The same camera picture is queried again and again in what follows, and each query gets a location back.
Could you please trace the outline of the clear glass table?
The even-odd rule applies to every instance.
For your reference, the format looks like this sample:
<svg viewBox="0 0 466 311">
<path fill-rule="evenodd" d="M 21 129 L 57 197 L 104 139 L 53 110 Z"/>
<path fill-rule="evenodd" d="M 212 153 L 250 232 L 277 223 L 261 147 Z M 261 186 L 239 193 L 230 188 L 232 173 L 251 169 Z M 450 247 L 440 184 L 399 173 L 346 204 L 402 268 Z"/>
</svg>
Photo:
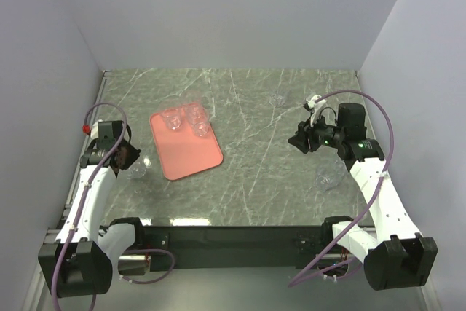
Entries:
<svg viewBox="0 0 466 311">
<path fill-rule="evenodd" d="M 198 137 L 204 137 L 210 132 L 210 122 L 207 117 L 198 117 L 193 119 L 191 128 L 193 133 Z"/>
</svg>

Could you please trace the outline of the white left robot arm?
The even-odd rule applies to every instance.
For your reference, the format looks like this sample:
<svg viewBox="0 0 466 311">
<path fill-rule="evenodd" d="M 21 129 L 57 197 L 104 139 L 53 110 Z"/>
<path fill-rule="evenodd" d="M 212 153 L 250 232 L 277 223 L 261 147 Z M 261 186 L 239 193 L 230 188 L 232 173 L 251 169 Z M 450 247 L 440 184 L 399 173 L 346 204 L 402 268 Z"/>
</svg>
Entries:
<svg viewBox="0 0 466 311">
<path fill-rule="evenodd" d="M 100 235 L 105 204 L 119 175 L 140 156 L 122 120 L 85 125 L 91 141 L 79 160 L 79 186 L 69 214 L 53 243 L 38 260 L 50 293 L 57 298 L 106 293 L 119 257 L 140 253 L 146 235 L 138 218 L 116 219 Z"/>
</svg>

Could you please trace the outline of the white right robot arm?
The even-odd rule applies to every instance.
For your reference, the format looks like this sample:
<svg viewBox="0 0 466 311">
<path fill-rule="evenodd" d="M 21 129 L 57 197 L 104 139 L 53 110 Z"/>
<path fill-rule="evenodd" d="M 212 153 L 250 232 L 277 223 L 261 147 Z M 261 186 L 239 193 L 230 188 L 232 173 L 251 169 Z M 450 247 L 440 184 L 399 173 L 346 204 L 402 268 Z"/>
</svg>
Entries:
<svg viewBox="0 0 466 311">
<path fill-rule="evenodd" d="M 421 287 L 427 282 L 438 247 L 409 217 L 386 169 L 388 158 L 366 135 L 366 110 L 359 103 L 341 103 L 335 125 L 325 121 L 325 101 L 304 104 L 309 119 L 300 122 L 288 142 L 307 154 L 321 146 L 337 150 L 366 201 L 375 232 L 359 227 L 359 217 L 326 218 L 320 242 L 323 253 L 346 248 L 363 265 L 375 291 Z"/>
</svg>

